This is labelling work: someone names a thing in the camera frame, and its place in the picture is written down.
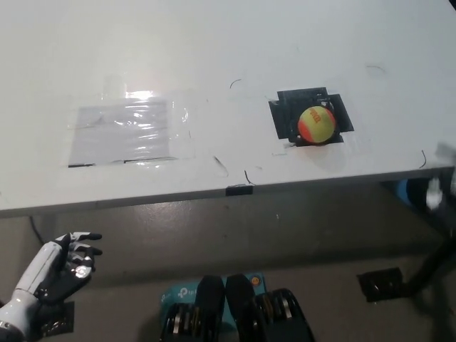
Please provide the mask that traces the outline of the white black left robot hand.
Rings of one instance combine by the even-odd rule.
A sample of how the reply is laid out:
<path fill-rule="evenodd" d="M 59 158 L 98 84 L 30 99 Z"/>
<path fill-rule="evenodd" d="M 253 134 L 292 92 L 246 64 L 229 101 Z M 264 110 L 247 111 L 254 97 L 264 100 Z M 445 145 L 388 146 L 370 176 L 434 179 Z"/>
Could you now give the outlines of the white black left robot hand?
<path fill-rule="evenodd" d="M 72 232 L 45 243 L 33 258 L 13 297 L 40 305 L 58 304 L 83 288 L 95 272 L 95 257 L 103 252 L 85 241 L 101 234 Z"/>

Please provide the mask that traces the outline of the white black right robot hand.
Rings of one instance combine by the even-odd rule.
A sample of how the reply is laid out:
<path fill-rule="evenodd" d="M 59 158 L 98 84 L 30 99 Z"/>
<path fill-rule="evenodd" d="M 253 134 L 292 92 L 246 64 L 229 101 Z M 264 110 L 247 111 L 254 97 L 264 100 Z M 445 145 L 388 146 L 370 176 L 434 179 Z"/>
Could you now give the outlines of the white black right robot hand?
<path fill-rule="evenodd" d="M 436 211 L 446 202 L 455 200 L 455 148 L 439 142 L 436 153 L 452 163 L 452 173 L 441 174 L 429 181 L 425 200 L 427 208 L 431 211 Z"/>

